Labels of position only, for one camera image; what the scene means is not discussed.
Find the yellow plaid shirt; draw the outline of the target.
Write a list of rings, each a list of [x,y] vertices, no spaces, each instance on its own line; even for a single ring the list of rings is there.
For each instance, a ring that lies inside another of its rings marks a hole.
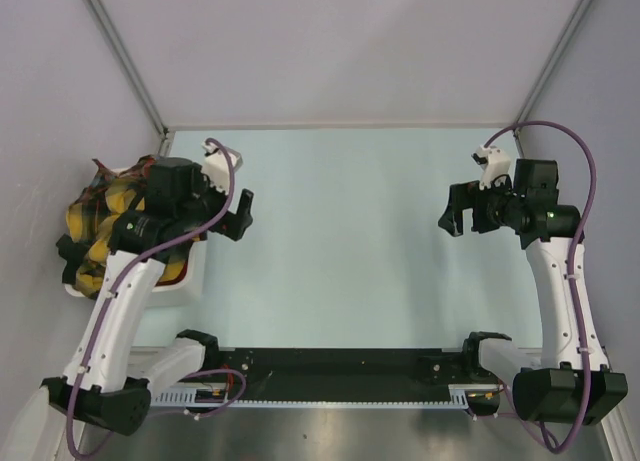
[[[144,209],[146,187],[147,184],[137,191],[129,190],[107,199],[100,196],[87,203],[77,202],[77,198],[68,207],[65,234],[73,241],[89,246],[84,262],[76,273],[75,284],[69,285],[80,295],[89,299],[98,296],[105,277],[109,241],[115,221],[130,209]]]

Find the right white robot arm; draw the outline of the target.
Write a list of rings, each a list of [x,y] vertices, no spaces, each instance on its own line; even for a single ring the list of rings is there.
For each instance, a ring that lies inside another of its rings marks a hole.
[[[543,345],[534,358],[507,335],[473,332],[463,344],[462,372],[473,382],[491,375],[504,382],[524,421],[571,424],[581,416],[583,425],[595,425],[626,397],[628,384],[624,374],[612,371],[591,318],[584,246],[572,242],[580,212],[558,202],[556,162],[512,162],[493,152],[474,159],[481,178],[451,185],[438,225],[453,237],[462,235],[469,209],[474,232],[515,232],[536,285]]]

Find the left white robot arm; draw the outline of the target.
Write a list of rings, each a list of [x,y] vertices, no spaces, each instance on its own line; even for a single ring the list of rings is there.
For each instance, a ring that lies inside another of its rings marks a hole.
[[[251,225],[252,192],[242,191],[237,210],[229,209],[240,162],[236,152],[217,147],[202,163],[164,157],[150,167],[144,209],[129,209],[114,224],[103,285],[77,353],[61,376],[41,383],[51,407],[131,435],[155,395],[191,374],[207,381],[219,373],[216,337],[195,330],[177,334],[136,375],[128,357],[170,255],[207,231],[238,241]]]

